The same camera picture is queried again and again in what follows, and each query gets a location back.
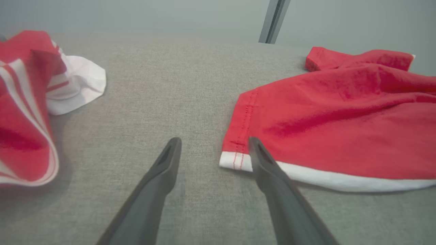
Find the red towel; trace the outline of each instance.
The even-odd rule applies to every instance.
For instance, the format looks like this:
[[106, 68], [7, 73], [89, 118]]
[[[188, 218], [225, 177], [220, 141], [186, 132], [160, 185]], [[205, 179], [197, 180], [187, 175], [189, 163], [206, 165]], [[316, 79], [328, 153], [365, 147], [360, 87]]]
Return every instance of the red towel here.
[[348, 55], [314, 47], [310, 73], [242, 93], [220, 166], [252, 171], [248, 137], [290, 178], [340, 191], [436, 184], [436, 77], [408, 72], [413, 56]]

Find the white trim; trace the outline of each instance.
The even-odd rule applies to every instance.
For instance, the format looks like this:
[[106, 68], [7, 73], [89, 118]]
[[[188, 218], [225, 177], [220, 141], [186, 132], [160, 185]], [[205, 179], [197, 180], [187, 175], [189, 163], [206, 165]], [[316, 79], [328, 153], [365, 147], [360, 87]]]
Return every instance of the white trim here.
[[100, 97], [106, 87], [106, 71], [80, 56], [65, 56], [69, 84], [47, 92], [47, 109], [52, 115], [62, 115]]
[[21, 110], [21, 112], [24, 114], [24, 116], [31, 122], [35, 128], [46, 138], [48, 145], [49, 145], [49, 163], [48, 163], [48, 169], [46, 170], [46, 173], [44, 176], [36, 181], [27, 181], [22, 179], [15, 179], [7, 176], [0, 176], [0, 183], [9, 183], [9, 184], [18, 184], [18, 185], [24, 185], [24, 186], [40, 186], [43, 184], [46, 184], [50, 182], [57, 174], [59, 169], [59, 162], [58, 162], [58, 154], [56, 152], [56, 148], [51, 140], [51, 137], [49, 136], [47, 132], [46, 125], [42, 121], [41, 114], [36, 106], [36, 102], [33, 98], [33, 93], [31, 91], [31, 86], [29, 83], [29, 80], [27, 78], [26, 69], [24, 66], [24, 63], [17, 59], [14, 62], [11, 62], [10, 67], [15, 71], [19, 83], [22, 86], [22, 91], [24, 94], [25, 99], [27, 100], [27, 103], [29, 104], [33, 114], [36, 117], [36, 120], [39, 121], [37, 123], [35, 119], [32, 117], [30, 112], [27, 110], [26, 106], [24, 105], [24, 102], [21, 100], [20, 96], [18, 95], [17, 88], [15, 87], [14, 80], [12, 79], [12, 76], [9, 74], [9, 72], [4, 69], [3, 67], [0, 68], [0, 76], [3, 78], [6, 88], [14, 100], [17, 107]]
[[[293, 180], [338, 191], [405, 191], [436, 185], [436, 180], [392, 180], [361, 177], [349, 174], [321, 171], [290, 163], [277, 162], [277, 164], [289, 176], [289, 178]], [[223, 151], [219, 161], [219, 166], [249, 172], [253, 171], [250, 155], [236, 152]]]

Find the gray wall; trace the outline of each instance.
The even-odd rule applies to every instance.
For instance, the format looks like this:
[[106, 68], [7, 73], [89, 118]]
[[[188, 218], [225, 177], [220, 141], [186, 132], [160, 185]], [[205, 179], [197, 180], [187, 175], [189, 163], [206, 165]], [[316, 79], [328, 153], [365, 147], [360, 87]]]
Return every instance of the gray wall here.
[[436, 75], [436, 0], [291, 0], [276, 44], [402, 51], [412, 72]]
[[257, 42], [269, 0], [0, 0], [0, 32], [187, 35]]

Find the red cloth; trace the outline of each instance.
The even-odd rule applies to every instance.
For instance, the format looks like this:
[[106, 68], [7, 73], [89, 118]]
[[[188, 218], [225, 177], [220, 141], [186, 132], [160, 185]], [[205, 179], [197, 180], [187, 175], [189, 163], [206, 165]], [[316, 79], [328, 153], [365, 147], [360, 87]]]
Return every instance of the red cloth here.
[[[256, 136], [283, 163], [357, 177], [429, 180], [381, 191], [436, 184], [436, 77], [408, 72], [412, 61], [401, 52], [353, 56], [315, 47], [306, 60], [314, 72], [240, 95], [222, 150], [235, 153], [233, 168], [242, 169], [248, 137]], [[324, 186], [341, 190], [336, 184], [347, 185]]]
[[58, 49], [36, 31], [0, 43], [0, 184], [41, 185], [58, 171], [46, 105], [51, 78], [66, 72]]

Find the seam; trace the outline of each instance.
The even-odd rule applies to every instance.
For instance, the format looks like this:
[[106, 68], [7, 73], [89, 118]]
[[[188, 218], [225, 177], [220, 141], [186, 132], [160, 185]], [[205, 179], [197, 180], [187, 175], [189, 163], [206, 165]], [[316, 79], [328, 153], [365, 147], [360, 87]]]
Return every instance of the seam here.
[[[253, 99], [253, 102], [252, 102], [252, 104], [250, 104], [249, 106], [251, 107], [251, 112], [250, 112], [250, 114], [249, 114], [249, 119], [248, 119], [248, 121], [247, 121], [247, 127], [246, 127], [246, 132], [245, 132], [245, 134], [244, 134], [244, 138], [242, 139], [242, 140], [244, 140], [244, 142], [246, 143], [247, 141], [245, 140], [245, 138], [247, 137], [247, 135], [248, 135], [248, 132], [249, 132], [249, 129], [250, 129], [250, 125], [251, 125], [251, 116], [253, 115], [253, 111], [254, 111], [254, 104], [256, 103], [256, 99], [257, 99], [257, 95], [258, 95], [258, 89], [256, 88], [255, 89], [255, 94], [254, 94], [254, 99]], [[244, 150], [245, 150], [245, 145], [246, 144], [243, 144], [242, 145], [242, 158], [241, 158], [241, 164], [240, 164], [240, 166], [239, 166], [239, 170], [242, 170], [242, 163], [244, 162]]]
[[239, 141], [241, 139], [242, 134], [244, 133], [244, 125], [245, 125], [245, 120], [247, 119], [247, 113], [248, 113], [248, 106], [250, 105], [251, 99], [253, 97], [253, 93], [251, 93], [250, 98], [249, 98], [249, 102], [248, 104], [245, 106], [245, 114], [244, 114], [244, 120], [242, 121], [242, 125], [241, 125], [241, 132], [239, 133], [238, 138], [236, 139], [236, 151], [235, 151], [235, 158], [233, 159], [233, 169], [236, 170], [236, 155], [238, 154], [238, 148], [239, 148]]

